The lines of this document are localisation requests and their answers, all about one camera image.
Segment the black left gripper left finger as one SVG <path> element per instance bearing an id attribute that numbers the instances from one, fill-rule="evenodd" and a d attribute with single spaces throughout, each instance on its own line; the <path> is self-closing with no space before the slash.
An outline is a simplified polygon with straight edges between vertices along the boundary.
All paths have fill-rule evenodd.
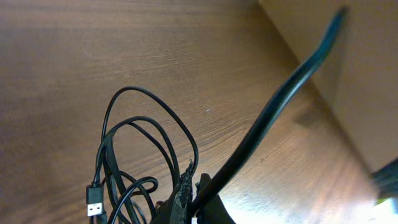
<path id="1" fill-rule="evenodd" d="M 170 197 L 159 207 L 151 224 L 187 224 L 192 222 L 188 206 L 192 202 L 193 161 L 180 176 Z"/>

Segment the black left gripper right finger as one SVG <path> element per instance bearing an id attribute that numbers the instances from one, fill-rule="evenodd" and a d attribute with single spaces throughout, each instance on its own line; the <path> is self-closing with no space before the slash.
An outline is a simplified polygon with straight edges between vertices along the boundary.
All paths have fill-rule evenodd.
<path id="1" fill-rule="evenodd" d="M 202 173 L 200 181 L 196 183 L 197 194 L 210 182 L 209 174 Z M 235 224 L 230 217 L 219 195 L 216 195 L 204 207 L 199 209 L 196 214 L 198 224 Z"/>

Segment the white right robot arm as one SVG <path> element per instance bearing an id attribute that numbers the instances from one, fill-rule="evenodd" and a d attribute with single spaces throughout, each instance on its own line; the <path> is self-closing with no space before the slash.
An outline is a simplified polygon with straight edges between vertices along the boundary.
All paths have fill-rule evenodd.
<path id="1" fill-rule="evenodd" d="M 379 198 L 397 197 L 397 159 L 372 174 L 379 189 Z"/>

